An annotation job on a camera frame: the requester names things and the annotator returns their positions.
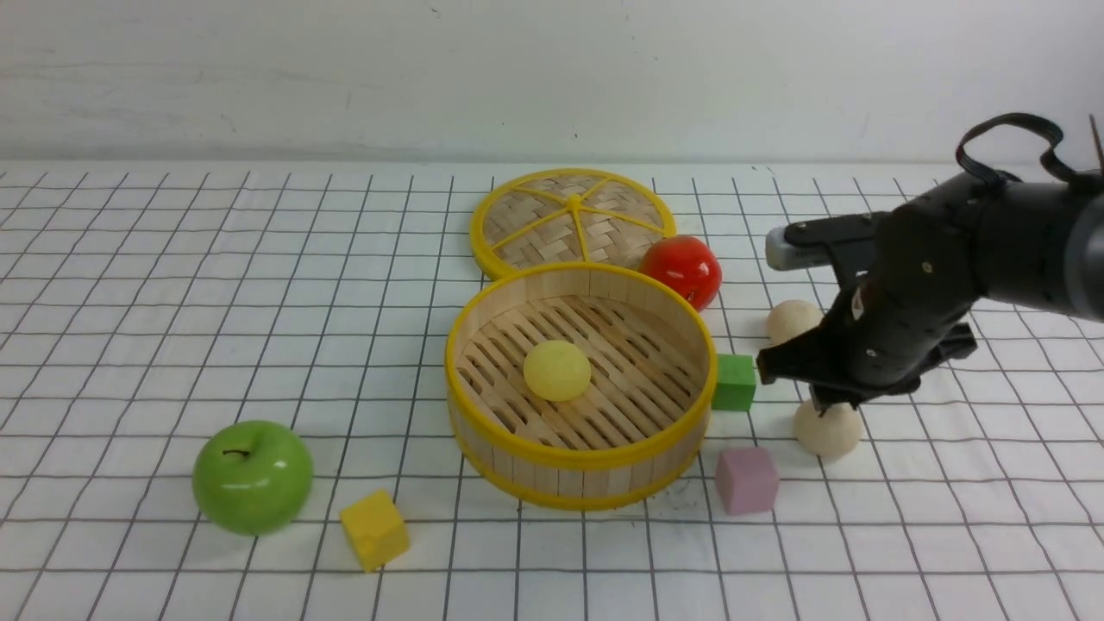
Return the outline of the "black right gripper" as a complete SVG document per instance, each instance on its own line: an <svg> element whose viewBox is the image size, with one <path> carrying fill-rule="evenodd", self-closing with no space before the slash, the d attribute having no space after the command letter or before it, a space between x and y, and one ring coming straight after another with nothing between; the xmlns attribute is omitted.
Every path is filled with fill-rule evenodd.
<svg viewBox="0 0 1104 621"><path fill-rule="evenodd" d="M853 291L843 354L830 329L802 333L758 351L761 385L803 382L820 414L910 385L977 299L1001 298L992 252L1005 206L1004 185L954 177L888 215L829 215L772 229L769 269L867 275Z"/></svg>

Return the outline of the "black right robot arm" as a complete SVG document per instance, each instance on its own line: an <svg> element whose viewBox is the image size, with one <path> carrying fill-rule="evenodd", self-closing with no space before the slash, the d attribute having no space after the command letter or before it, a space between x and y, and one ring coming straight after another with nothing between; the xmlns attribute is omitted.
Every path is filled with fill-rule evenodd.
<svg viewBox="0 0 1104 621"><path fill-rule="evenodd" d="M777 271L831 267L838 295L813 329L761 350L763 385L808 385L813 403L860 406L915 392L969 357L978 299L1101 320L1101 177L996 185L956 173L893 210L773 229Z"/></svg>

